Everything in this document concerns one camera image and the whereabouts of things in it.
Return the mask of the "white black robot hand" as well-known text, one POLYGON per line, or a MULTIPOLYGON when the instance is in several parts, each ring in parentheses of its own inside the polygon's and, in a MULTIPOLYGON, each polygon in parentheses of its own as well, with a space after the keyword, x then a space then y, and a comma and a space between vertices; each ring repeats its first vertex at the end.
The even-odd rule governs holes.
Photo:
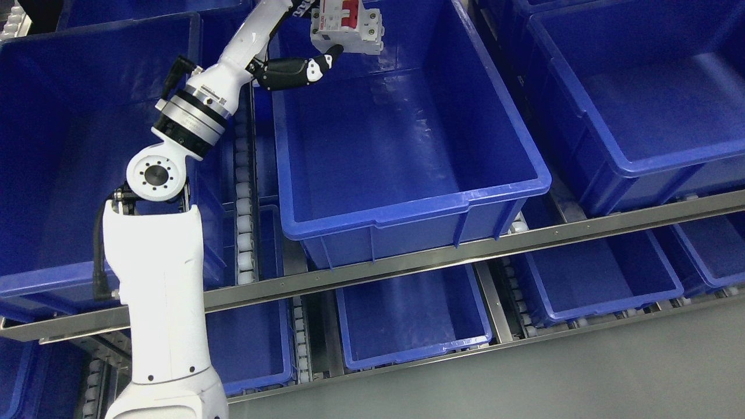
POLYGON ((333 42, 320 48, 313 58, 266 59, 272 38, 289 17, 299 17, 309 10, 312 1, 260 1, 218 58, 216 64, 186 80, 176 95, 203 107, 203 113, 215 112, 221 117, 237 111, 237 101, 244 85, 257 80, 266 90, 276 92, 307 87, 318 82, 332 69, 339 56, 351 51, 333 42))

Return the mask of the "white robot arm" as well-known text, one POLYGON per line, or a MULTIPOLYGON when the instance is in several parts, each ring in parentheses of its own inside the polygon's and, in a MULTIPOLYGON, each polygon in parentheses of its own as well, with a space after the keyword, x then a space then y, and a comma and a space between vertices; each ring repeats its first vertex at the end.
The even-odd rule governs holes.
MULTIPOLYGON (((127 166, 127 183, 147 201, 178 196, 186 160, 203 159, 235 114, 250 59, 222 55, 194 75, 171 100, 158 101, 151 131, 157 145, 127 166)), ((107 201, 105 258, 128 307, 132 379, 108 408, 108 418, 227 418, 226 393, 208 350, 203 304, 203 227, 198 206, 159 215, 126 215, 107 201)))

